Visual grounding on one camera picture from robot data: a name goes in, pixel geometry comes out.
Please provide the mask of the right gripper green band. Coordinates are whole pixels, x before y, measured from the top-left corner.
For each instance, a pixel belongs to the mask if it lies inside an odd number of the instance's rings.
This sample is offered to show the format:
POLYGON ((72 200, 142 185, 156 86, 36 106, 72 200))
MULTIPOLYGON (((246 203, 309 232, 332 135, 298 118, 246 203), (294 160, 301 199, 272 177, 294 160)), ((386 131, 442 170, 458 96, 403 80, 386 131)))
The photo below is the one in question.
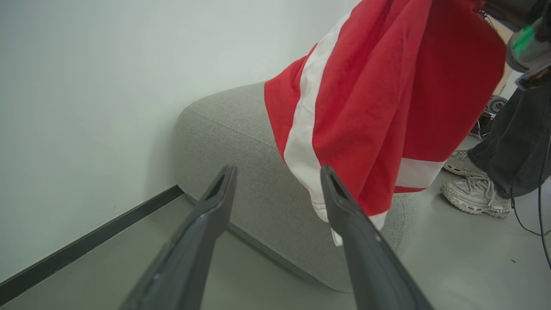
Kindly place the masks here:
POLYGON ((516 31, 507 44, 507 64, 521 75, 518 88, 533 90, 550 82, 550 13, 545 0, 485 0, 483 11, 516 31))

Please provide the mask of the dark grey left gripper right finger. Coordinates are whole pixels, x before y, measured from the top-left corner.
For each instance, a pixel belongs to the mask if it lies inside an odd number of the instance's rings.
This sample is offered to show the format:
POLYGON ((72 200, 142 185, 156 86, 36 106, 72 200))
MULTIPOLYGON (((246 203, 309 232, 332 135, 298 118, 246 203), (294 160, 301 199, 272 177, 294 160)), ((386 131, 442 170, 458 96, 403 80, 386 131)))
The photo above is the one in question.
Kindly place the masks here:
POLYGON ((433 306, 337 173, 322 166, 321 186, 331 228, 342 237, 359 310, 431 310, 433 306))

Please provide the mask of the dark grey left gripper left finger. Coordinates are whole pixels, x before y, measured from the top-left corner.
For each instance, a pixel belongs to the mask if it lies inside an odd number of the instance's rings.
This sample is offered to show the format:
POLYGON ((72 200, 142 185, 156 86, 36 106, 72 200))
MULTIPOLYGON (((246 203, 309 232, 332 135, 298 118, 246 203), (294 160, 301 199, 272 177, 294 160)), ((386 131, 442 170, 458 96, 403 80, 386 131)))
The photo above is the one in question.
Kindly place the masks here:
POLYGON ((238 169, 226 165, 148 267, 122 310, 198 310, 217 239, 227 229, 238 169))

